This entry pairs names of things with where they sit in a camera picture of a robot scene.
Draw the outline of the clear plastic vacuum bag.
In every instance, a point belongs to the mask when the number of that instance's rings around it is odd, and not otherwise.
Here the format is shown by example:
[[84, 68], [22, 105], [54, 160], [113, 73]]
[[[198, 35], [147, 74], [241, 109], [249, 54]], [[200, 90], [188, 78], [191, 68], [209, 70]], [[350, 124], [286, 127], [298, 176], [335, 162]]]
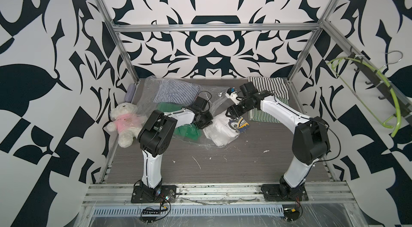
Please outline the clear plastic vacuum bag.
[[137, 113], [148, 117], [152, 111], [171, 113], [190, 106], [197, 97], [206, 100], [206, 110], [212, 114], [212, 123], [204, 129], [187, 124], [175, 129], [173, 138], [197, 145], [224, 147], [237, 139], [237, 120], [225, 116], [231, 102], [226, 97], [228, 86], [205, 85], [175, 79], [144, 80], [141, 97], [135, 102]]

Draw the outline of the white printed t-shirt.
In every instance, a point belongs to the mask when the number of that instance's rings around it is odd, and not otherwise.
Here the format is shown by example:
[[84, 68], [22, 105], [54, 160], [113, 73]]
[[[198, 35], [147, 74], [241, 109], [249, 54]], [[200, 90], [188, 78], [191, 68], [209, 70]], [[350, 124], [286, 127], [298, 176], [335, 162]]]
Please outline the white printed t-shirt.
[[232, 119], [222, 112], [214, 117], [212, 124], [204, 128], [203, 132], [217, 147], [224, 147], [237, 139], [249, 126], [243, 117]]

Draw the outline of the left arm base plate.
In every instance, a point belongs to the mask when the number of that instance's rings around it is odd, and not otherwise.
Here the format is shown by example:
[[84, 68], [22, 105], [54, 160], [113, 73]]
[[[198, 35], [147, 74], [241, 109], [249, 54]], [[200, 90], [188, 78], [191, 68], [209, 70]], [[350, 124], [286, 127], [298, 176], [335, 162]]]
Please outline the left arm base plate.
[[160, 203], [164, 199], [171, 201], [176, 198], [176, 185], [158, 185], [155, 188], [150, 188], [143, 183], [139, 183], [133, 187], [131, 203]]

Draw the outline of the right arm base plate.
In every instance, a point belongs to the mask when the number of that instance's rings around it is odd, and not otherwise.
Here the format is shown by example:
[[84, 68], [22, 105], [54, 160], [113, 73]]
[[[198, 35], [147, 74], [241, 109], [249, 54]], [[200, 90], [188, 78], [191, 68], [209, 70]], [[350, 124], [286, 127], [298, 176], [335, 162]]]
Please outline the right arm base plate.
[[289, 187], [287, 184], [263, 184], [261, 192], [266, 201], [276, 202], [292, 202], [292, 201], [308, 201], [309, 197], [305, 189], [305, 185], [301, 184], [295, 188]]

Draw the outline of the black white striped tank top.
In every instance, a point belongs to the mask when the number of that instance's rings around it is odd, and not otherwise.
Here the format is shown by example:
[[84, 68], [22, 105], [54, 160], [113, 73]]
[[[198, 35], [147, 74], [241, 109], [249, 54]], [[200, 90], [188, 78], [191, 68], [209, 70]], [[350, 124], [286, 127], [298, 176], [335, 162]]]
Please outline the black white striped tank top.
[[272, 92], [277, 98], [289, 100], [289, 89], [282, 78], [268, 77], [248, 77], [258, 91], [267, 90]]

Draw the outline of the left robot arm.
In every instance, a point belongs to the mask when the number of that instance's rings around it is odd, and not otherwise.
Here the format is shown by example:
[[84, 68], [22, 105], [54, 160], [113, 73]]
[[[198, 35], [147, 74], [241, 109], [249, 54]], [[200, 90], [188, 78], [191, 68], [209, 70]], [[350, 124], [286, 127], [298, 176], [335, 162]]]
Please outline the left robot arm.
[[209, 100], [196, 97], [194, 103], [174, 112], [154, 110], [140, 131], [137, 141], [144, 157], [144, 171], [140, 186], [150, 191], [162, 186], [161, 165], [176, 128], [194, 126], [201, 130], [211, 125], [213, 116]]

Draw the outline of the green white striped garment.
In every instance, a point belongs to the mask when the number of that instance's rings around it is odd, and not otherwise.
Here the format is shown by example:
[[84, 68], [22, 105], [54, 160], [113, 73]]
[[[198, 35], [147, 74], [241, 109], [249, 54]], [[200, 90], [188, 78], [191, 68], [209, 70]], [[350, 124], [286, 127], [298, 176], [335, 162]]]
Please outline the green white striped garment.
[[260, 123], [275, 123], [280, 124], [281, 122], [273, 117], [272, 115], [263, 112], [262, 110], [252, 109], [248, 112], [248, 119], [250, 121], [260, 122]]

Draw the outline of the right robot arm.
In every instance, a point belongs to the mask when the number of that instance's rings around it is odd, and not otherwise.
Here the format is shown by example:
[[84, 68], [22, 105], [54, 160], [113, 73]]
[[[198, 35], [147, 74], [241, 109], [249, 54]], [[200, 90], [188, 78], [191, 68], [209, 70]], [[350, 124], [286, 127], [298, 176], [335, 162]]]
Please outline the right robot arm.
[[226, 116], [235, 119], [258, 109], [281, 122], [294, 135], [292, 153], [294, 158], [280, 178], [279, 196], [292, 196], [303, 190], [310, 170], [322, 157], [330, 152], [328, 127], [320, 118], [311, 118], [287, 106], [267, 90], [258, 91], [252, 82], [240, 86], [242, 96], [236, 89], [229, 88], [226, 97], [234, 104], [226, 111]]

